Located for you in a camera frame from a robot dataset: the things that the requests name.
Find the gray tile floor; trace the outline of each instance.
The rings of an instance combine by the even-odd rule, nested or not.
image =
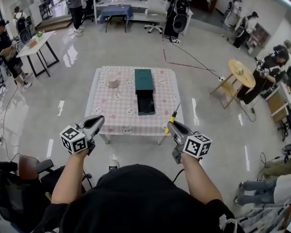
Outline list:
[[[76,38],[73,29],[57,31],[49,40],[60,63],[49,69],[51,77],[45,73],[38,78],[31,77],[31,88],[16,91],[8,106],[4,129],[2,127],[4,110],[16,90],[13,80],[0,100],[0,135],[4,133],[8,155],[16,153],[34,156],[44,160],[50,155],[56,166],[64,165],[69,157],[62,147],[59,133],[67,125],[79,122],[85,113],[89,91],[95,70],[101,66],[136,66],[170,68],[176,73],[184,122],[192,130],[213,139],[213,145],[202,166],[221,191],[225,203],[233,210],[233,197],[240,181],[255,179],[262,167],[260,153],[264,152],[270,160],[280,154],[285,142],[273,124],[264,100],[260,100],[255,110],[257,120],[250,122],[236,102],[224,110],[221,103],[226,98],[220,92],[209,93],[218,85],[218,79],[206,70],[167,64],[177,62],[200,67],[201,65],[180,49],[173,46],[154,31],[148,34],[144,23],[132,23],[127,33],[123,25],[111,25],[104,32],[103,25],[87,22],[82,37]],[[191,53],[208,68],[216,70],[219,76],[229,74],[229,59],[237,58],[251,70],[255,61],[241,50],[233,48],[219,34],[204,30],[192,20],[186,37],[181,37],[181,47]],[[47,61],[52,56],[46,47],[42,49]],[[32,58],[37,70],[41,64],[36,56]],[[24,69],[30,70],[27,59],[23,59]],[[58,106],[65,101],[60,116]],[[254,115],[246,109],[251,118]],[[111,157],[120,165],[135,163],[153,166],[174,179],[182,169],[176,165],[171,138],[158,146],[154,137],[114,136],[106,145],[97,137],[97,147],[86,158],[85,171],[93,175],[92,183],[107,172]],[[5,146],[0,146],[0,160],[8,160]],[[184,174],[176,184],[188,190]]]

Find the black cap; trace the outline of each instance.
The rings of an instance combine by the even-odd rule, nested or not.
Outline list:
[[[257,12],[255,12],[255,11],[254,11],[254,12],[252,12],[252,14],[251,14],[251,15],[252,15],[253,17],[257,17],[257,18],[259,17],[259,16],[258,16],[258,14],[257,14]]]
[[[1,26],[5,26],[6,24],[8,24],[8,22],[6,22],[5,20],[0,20],[0,27]]]

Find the khaki pants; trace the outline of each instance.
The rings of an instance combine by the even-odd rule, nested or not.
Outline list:
[[[291,158],[287,163],[284,161],[270,162],[266,164],[264,170],[264,178],[269,179],[270,176],[279,177],[281,175],[291,174]]]

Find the open box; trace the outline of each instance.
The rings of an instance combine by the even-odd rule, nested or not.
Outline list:
[[[154,115],[153,79],[150,69],[135,69],[135,94],[138,102],[138,115]]]

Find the white office chair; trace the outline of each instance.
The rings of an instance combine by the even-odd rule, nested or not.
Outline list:
[[[166,21],[168,2],[164,0],[148,0],[148,5],[149,8],[146,9],[145,16],[153,24],[145,25],[145,29],[150,28],[148,33],[157,29],[161,34],[163,27],[158,26],[157,23],[164,23]]]

